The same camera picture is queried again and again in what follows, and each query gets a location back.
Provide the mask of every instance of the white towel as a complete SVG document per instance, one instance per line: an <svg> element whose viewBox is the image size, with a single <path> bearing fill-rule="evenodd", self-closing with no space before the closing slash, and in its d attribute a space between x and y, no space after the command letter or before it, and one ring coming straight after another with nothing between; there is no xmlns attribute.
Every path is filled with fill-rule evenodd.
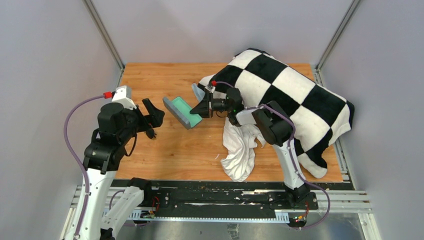
<svg viewBox="0 0 424 240"><path fill-rule="evenodd" d="M224 172L234 182L243 182L255 166L254 148L258 146L255 139L264 147L266 141L259 128L254 125L234 126L225 119L222 144L228 150L228 156L221 160Z"/></svg>

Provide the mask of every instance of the wooden table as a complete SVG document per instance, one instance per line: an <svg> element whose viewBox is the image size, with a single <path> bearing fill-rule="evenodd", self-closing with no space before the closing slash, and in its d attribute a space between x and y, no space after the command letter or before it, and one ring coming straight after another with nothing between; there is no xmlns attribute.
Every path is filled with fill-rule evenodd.
<svg viewBox="0 0 424 240"><path fill-rule="evenodd" d="M162 98L170 100L181 96L190 106L197 104L191 84L221 70L226 63L128 63L122 85L132 88L132 100L147 114L142 99L149 98L165 111L163 125L156 128L156 140L139 133L134 153L124 157L116 177L133 177L149 180L231 181L225 174L220 160L228 154L222 145L224 118L214 116L203 119L193 129L186 130L164 107ZM294 69L313 79L307 63L290 64ZM255 148L255 166L247 181L282 182L283 171L271 145ZM312 177L304 168L309 181L342 182L342 174L333 146L323 154L328 173L321 179Z"/></svg>

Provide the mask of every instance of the red cable connector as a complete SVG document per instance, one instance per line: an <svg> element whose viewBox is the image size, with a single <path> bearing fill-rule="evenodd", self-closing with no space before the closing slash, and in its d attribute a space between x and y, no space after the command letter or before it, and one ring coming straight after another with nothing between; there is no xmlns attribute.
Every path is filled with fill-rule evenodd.
<svg viewBox="0 0 424 240"><path fill-rule="evenodd" d="M114 95L111 91L107 91L107 92L103 93L103 96L104 96L105 99L110 99Z"/></svg>

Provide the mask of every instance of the white wall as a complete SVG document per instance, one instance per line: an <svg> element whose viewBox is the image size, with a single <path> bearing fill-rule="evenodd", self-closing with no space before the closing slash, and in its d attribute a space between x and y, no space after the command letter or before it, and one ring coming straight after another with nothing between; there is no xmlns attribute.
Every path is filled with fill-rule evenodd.
<svg viewBox="0 0 424 240"><path fill-rule="evenodd" d="M247 48L318 63L352 0L93 0L125 63L229 62Z"/></svg>
<svg viewBox="0 0 424 240"><path fill-rule="evenodd" d="M364 0L322 72L355 105L342 136L384 240L423 239L424 1Z"/></svg>
<svg viewBox="0 0 424 240"><path fill-rule="evenodd" d="M0 238L56 240L81 182L65 117L114 89L120 71L81 0L3 1L0 26ZM104 103L72 119L81 157Z"/></svg>

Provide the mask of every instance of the checkered blanket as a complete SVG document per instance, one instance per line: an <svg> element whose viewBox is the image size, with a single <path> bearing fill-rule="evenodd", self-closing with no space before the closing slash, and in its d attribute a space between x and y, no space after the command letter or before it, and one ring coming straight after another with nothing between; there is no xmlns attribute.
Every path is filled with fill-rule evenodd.
<svg viewBox="0 0 424 240"><path fill-rule="evenodd" d="M238 88L246 107L276 101L296 126L294 146L299 163L316 178L327 173L324 150L352 127L352 103L262 50L249 48L237 54L197 86L203 89L209 81ZM227 89L227 85L218 84L215 97L222 98Z"/></svg>

